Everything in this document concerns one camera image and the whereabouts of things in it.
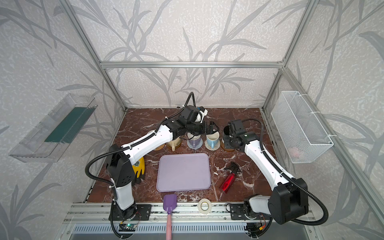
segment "red marble surface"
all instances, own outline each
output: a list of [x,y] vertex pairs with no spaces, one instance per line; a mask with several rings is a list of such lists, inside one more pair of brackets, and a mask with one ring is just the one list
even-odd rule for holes
[[[177,110],[170,109],[129,109],[123,120],[114,143],[121,146],[132,142],[156,128],[159,121],[175,113]],[[208,116],[205,120],[213,120],[220,127],[220,138],[222,129],[227,126],[230,120],[257,118],[262,119],[258,108],[213,108],[208,109]],[[260,134],[260,125],[255,121],[247,121],[244,126]],[[271,140],[267,131],[264,131],[263,142],[268,151],[275,156]],[[133,188],[133,196],[136,202],[162,202],[165,194],[170,192],[158,192],[156,189],[158,164],[161,156],[166,154],[185,154],[185,153],[204,152],[209,156],[211,186],[205,190],[178,191],[177,200],[180,202],[198,202],[202,198],[207,198],[213,202],[238,202],[253,194],[270,195],[271,189],[264,175],[256,164],[244,153],[237,150],[233,152],[224,151],[219,148],[216,151],[208,150],[205,145],[198,150],[192,150],[187,146],[187,141],[183,140],[182,145],[172,152],[166,146],[159,151],[151,151],[144,156],[145,160],[145,179],[136,184]],[[224,168],[230,162],[237,163],[241,172],[236,177],[227,193],[223,193],[219,187],[227,177],[229,171]],[[105,166],[102,167],[99,177],[108,179]],[[112,191],[103,182],[96,182],[93,186],[88,202],[111,202]]]

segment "roll of tape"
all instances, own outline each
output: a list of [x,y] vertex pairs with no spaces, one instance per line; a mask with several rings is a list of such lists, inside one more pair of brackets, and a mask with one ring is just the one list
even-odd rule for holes
[[[203,209],[201,208],[201,205],[202,205],[204,202],[208,204],[208,209],[207,209],[207,210],[203,210]],[[211,209],[212,209],[211,201],[208,200],[208,199],[206,199],[206,198],[203,198],[203,199],[200,200],[199,203],[197,204],[197,209],[199,210],[199,212],[200,212],[201,214],[205,214],[205,215],[209,214],[209,213],[211,212]]]

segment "leaf pattern wallpaper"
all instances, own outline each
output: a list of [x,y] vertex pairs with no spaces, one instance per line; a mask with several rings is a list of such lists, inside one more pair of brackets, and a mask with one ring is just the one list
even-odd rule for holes
[[[382,0],[320,2],[288,67],[384,197],[383,13]],[[278,93],[289,90],[283,78],[266,109],[268,117]],[[285,160],[291,172],[324,198],[330,210],[320,227],[325,239],[384,239],[382,226],[332,150],[310,164],[292,165],[288,156]],[[321,217],[320,209],[313,210]]]
[[[102,61],[281,61],[307,5],[307,0],[70,2]],[[108,69],[132,107],[177,106],[190,91],[206,107],[259,107],[276,73]]]
[[[58,5],[0,1],[0,239],[54,239],[70,205],[86,197],[84,166],[108,149],[124,115]],[[61,159],[8,156],[68,93],[94,96],[98,107]]]

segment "spatula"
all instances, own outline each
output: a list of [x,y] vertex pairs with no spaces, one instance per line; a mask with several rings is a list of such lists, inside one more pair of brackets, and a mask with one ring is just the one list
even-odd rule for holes
[[177,195],[176,194],[167,194],[164,196],[163,209],[167,211],[167,231],[166,231],[166,240],[172,239],[172,223],[170,220],[170,214],[176,208]]

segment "purple tray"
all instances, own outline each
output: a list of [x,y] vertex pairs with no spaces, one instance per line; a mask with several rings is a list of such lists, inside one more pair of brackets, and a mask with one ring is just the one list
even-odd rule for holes
[[210,186],[207,154],[172,154],[160,158],[156,184],[159,192],[200,190]]

